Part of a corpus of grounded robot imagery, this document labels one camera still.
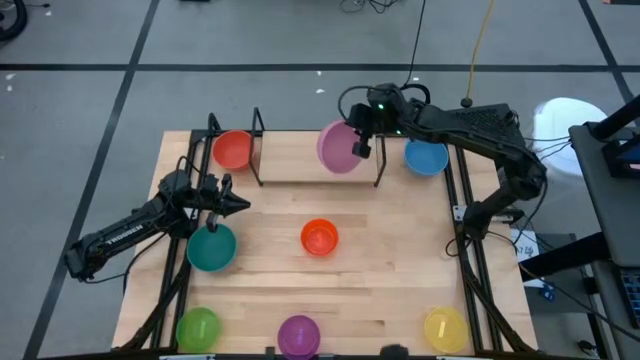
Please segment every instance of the yellow bowl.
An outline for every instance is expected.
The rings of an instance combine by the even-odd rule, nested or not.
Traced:
[[[451,307],[435,308],[427,315],[424,335],[436,350],[445,354],[463,350],[469,341],[467,322],[458,310]]]

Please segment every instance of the yellow cable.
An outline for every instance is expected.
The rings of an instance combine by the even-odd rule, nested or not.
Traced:
[[[467,98],[471,98],[471,89],[473,88],[473,75],[474,68],[476,66],[476,55],[478,55],[478,49],[480,48],[480,42],[482,42],[482,37],[484,36],[485,30],[487,30],[487,24],[489,23],[489,19],[491,18],[491,13],[493,12],[493,5],[495,4],[495,0],[490,0],[489,2],[489,10],[487,10],[487,15],[484,16],[484,21],[482,22],[482,29],[480,29],[480,35],[478,35],[478,40],[476,40],[476,47],[473,49],[473,57],[471,58],[471,69],[469,70],[469,86],[467,87]]]

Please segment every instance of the teal bowl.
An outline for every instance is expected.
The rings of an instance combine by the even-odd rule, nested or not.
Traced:
[[[218,224],[215,233],[206,226],[196,230],[187,244],[187,258],[196,269],[214,272],[224,270],[236,257],[238,243],[228,227]]]

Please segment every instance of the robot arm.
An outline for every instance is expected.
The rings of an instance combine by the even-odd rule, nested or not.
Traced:
[[[210,210],[207,228],[217,229],[219,215],[226,217],[251,206],[248,201],[231,192],[231,175],[225,174],[221,187],[214,175],[207,175],[200,189],[191,187],[191,180],[183,170],[168,174],[158,186],[159,192],[141,208],[106,228],[85,235],[71,245],[64,260],[72,278],[93,279],[111,257],[148,239],[167,232],[172,237],[188,238],[195,231],[185,208]]]
[[[409,87],[422,90],[426,101],[406,101],[402,91]],[[500,188],[484,201],[467,206],[462,226],[472,239],[484,238],[494,215],[516,200],[537,197],[546,183],[546,168],[526,149],[517,115],[506,104],[443,111],[429,104],[426,87],[415,84],[370,87],[367,100],[369,106],[353,105],[346,119],[360,136],[354,155],[369,156],[367,143],[374,134],[403,133],[411,140],[460,146],[503,166],[507,180]]]

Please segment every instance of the floor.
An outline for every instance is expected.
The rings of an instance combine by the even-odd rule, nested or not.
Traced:
[[[406,79],[421,5],[404,0],[378,15],[344,14],[338,0],[49,2],[0,44],[3,359],[109,349],[121,283],[79,284],[60,253],[145,200],[164,130],[203,128],[209,112],[246,128],[254,106],[271,129],[322,128],[346,87]],[[412,77],[434,104],[458,107],[464,96],[488,4],[427,2]],[[497,0],[475,104],[508,103],[527,135],[536,105],[554,97],[611,113],[640,93],[639,16],[640,6],[598,0]],[[578,203],[543,206],[538,231],[597,230],[584,185],[576,189]],[[554,191],[563,190],[549,198]],[[543,350],[581,355],[586,317],[534,314],[534,323]]]

